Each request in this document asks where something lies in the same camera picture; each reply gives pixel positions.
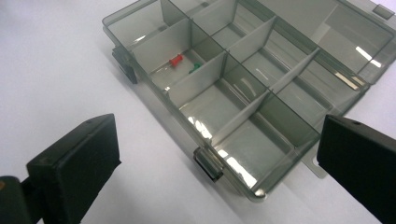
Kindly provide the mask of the clear grey compartment box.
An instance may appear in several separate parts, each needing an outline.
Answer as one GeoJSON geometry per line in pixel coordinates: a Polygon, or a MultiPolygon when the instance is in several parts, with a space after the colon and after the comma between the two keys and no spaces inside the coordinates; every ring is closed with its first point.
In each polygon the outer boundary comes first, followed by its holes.
{"type": "Polygon", "coordinates": [[[170,112],[196,162],[254,202],[311,164],[325,118],[396,62],[396,10],[372,0],[136,0],[103,25],[124,74],[170,112]]]}

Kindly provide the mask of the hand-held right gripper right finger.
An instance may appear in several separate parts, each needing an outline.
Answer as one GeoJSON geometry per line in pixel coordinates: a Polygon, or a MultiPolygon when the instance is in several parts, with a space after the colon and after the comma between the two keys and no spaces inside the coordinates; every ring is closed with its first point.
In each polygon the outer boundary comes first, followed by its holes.
{"type": "Polygon", "coordinates": [[[318,164],[382,224],[396,224],[396,140],[353,119],[328,115],[318,164]]]}

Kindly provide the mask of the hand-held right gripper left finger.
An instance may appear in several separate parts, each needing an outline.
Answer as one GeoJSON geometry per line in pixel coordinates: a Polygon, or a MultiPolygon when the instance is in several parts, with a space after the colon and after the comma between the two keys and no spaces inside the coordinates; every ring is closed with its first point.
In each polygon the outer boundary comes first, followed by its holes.
{"type": "Polygon", "coordinates": [[[27,163],[46,224],[79,224],[120,165],[115,117],[88,119],[27,163]]]}

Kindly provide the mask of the red pushpin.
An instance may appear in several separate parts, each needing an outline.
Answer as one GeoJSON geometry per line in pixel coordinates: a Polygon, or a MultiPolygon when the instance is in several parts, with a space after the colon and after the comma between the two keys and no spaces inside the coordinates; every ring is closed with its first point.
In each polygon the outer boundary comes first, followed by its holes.
{"type": "Polygon", "coordinates": [[[174,58],[170,59],[168,62],[171,67],[176,67],[183,60],[183,56],[178,54],[174,58]]]}

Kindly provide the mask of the white board sheet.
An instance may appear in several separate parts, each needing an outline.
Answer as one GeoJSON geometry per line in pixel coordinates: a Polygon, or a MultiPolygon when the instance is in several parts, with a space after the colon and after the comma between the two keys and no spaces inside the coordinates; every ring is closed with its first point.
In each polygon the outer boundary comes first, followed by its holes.
{"type": "Polygon", "coordinates": [[[82,224],[379,224],[333,179],[299,164],[261,203],[212,181],[172,118],[112,57],[105,16],[133,0],[0,0],[0,176],[81,122],[113,114],[120,166],[82,224]]]}

